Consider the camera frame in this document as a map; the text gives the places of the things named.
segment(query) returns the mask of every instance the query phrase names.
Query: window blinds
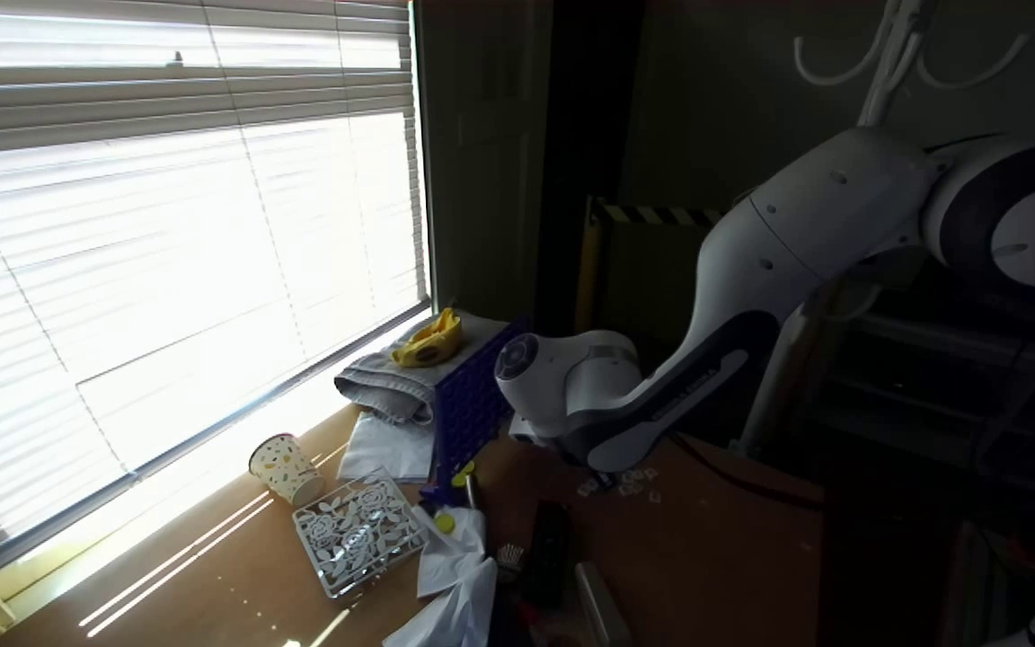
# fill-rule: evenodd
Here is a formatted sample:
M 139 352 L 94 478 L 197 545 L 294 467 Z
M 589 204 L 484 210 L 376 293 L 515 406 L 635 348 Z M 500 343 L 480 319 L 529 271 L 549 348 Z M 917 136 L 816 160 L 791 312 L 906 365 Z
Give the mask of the window blinds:
M 0 555 L 426 299 L 400 0 L 0 0 Z

